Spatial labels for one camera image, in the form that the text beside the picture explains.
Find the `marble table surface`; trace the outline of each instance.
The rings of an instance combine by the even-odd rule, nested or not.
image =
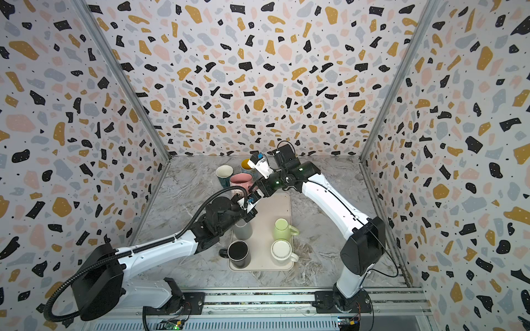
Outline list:
[[[179,232],[197,208],[212,193],[221,189],[215,169],[223,164],[240,172],[244,156],[178,156],[170,168],[149,211],[135,244]],[[358,159],[349,157],[300,157],[311,160],[329,182],[357,209],[370,217],[375,216]],[[199,254],[177,258],[154,267],[138,276],[144,280],[174,278],[182,288],[206,287],[331,287],[343,268],[339,252],[345,240],[326,214],[306,196],[290,190],[292,224],[301,234],[294,237],[294,252],[299,262],[289,271],[233,272],[227,259],[218,256],[220,248],[227,247],[231,231],[219,243]],[[387,255],[381,257],[376,268],[395,274]],[[371,273],[365,287],[404,287],[403,277],[388,278]]]

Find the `white mug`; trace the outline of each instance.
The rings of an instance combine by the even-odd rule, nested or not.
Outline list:
[[[272,260],[274,264],[278,266],[284,266],[289,264],[291,261],[298,262],[298,255],[293,253],[291,244],[283,239],[277,240],[270,246],[270,253],[272,254]]]
[[[247,240],[252,236],[252,225],[245,220],[239,220],[232,229],[234,229],[235,237],[239,240]]]

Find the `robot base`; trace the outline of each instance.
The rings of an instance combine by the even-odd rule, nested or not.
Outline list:
[[[342,314],[348,312],[356,314],[359,312],[359,307],[360,312],[372,312],[370,299],[365,290],[361,289],[356,295],[347,299],[341,295],[336,285],[333,286],[333,291],[316,291],[313,307],[316,308],[318,314]]]
[[[170,315],[177,312],[181,317],[201,315],[204,298],[204,292],[186,292],[184,297],[173,297],[161,308],[147,307],[145,315]],[[177,306],[177,309],[167,309],[170,306]]]

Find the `light green mug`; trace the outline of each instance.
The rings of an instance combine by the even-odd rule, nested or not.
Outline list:
[[[299,234],[300,230],[289,225],[289,222],[285,218],[279,218],[274,223],[274,240],[283,239],[289,241],[291,236],[298,236]]]

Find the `yellow mug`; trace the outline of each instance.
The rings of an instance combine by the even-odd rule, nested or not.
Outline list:
[[[241,162],[241,172],[251,174],[252,180],[256,181],[259,179],[259,177],[261,177],[261,174],[256,169],[252,169],[250,167],[249,161],[250,159],[248,158],[248,159],[243,160],[243,162]]]
[[[289,225],[289,222],[285,218],[279,218],[274,223],[274,232],[272,234],[274,240],[283,239],[289,241],[291,236],[298,236],[299,234],[300,230]]]

